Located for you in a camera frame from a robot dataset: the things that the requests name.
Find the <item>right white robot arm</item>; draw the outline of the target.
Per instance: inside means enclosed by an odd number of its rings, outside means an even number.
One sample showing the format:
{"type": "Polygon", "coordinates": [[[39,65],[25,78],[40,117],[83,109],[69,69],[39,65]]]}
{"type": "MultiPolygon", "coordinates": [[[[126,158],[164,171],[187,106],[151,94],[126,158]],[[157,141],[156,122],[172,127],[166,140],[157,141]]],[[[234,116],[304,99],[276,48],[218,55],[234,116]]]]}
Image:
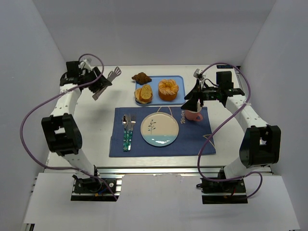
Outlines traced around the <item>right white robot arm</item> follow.
{"type": "Polygon", "coordinates": [[[216,85],[205,83],[205,74],[196,69],[193,76],[197,79],[194,88],[185,96],[183,110],[196,112],[204,101],[219,101],[237,120],[244,132],[239,156],[226,165],[220,177],[240,179],[259,167],[276,164],[280,156],[281,130],[263,120],[249,104],[248,97],[240,88],[235,88],[231,71],[218,71],[216,85]]]}

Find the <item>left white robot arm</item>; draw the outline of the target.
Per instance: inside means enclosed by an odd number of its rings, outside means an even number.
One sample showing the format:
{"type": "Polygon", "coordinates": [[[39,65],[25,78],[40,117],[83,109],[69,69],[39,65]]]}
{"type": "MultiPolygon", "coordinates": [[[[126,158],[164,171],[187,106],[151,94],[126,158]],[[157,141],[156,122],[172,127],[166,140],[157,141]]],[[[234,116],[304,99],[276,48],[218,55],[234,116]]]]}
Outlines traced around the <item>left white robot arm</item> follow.
{"type": "Polygon", "coordinates": [[[77,179],[86,179],[89,174],[98,175],[96,167],[82,150],[81,132],[73,117],[77,101],[85,88],[97,100],[112,85],[111,80],[101,76],[99,69],[92,68],[90,63],[90,58],[66,63],[67,72],[60,78],[61,96],[51,115],[41,121],[49,150],[77,169],[77,179]]]}

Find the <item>brown croissant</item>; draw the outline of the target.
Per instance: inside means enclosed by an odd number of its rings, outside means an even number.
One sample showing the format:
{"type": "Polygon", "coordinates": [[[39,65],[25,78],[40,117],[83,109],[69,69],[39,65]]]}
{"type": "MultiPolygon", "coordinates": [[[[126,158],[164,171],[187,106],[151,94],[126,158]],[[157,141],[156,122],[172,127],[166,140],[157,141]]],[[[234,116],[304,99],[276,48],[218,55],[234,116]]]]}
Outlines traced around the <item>brown croissant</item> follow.
{"type": "Polygon", "coordinates": [[[147,84],[152,81],[152,79],[148,75],[146,75],[144,72],[140,72],[134,75],[131,79],[135,80],[135,82],[140,85],[147,84]]]}

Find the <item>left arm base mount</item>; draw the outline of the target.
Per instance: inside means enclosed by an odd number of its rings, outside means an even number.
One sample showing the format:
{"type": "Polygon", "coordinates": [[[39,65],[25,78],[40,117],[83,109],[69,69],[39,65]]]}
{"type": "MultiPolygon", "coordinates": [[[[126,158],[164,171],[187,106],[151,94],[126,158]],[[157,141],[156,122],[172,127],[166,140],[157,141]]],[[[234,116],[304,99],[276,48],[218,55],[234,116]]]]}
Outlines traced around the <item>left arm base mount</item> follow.
{"type": "Polygon", "coordinates": [[[103,178],[116,198],[110,193],[108,187],[97,179],[77,179],[75,178],[71,201],[82,202],[115,202],[119,193],[116,192],[116,178],[103,178]]]}

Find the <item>metal tongs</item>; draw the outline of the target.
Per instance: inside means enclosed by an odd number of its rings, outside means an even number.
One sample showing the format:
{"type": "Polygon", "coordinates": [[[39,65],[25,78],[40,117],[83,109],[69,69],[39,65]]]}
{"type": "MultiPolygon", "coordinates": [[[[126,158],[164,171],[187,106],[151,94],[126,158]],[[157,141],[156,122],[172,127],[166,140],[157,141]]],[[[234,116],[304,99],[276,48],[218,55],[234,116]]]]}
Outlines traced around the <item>metal tongs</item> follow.
{"type": "Polygon", "coordinates": [[[108,80],[111,84],[110,85],[107,85],[107,84],[104,84],[102,88],[100,88],[98,91],[96,91],[94,94],[93,94],[93,99],[96,101],[98,100],[98,98],[101,96],[101,94],[109,87],[112,85],[112,81],[121,75],[121,69],[117,66],[113,71],[111,71],[109,74],[108,74],[108,77],[106,80],[108,80]]]}

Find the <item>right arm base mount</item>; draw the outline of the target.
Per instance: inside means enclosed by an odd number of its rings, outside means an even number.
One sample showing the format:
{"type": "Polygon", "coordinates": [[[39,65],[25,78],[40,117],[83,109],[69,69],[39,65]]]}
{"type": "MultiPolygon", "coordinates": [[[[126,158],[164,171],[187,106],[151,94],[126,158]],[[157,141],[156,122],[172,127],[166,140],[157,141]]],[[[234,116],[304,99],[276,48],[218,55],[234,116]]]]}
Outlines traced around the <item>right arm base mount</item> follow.
{"type": "Polygon", "coordinates": [[[201,178],[196,188],[202,192],[204,205],[248,203],[244,180],[216,182],[201,178]]]}

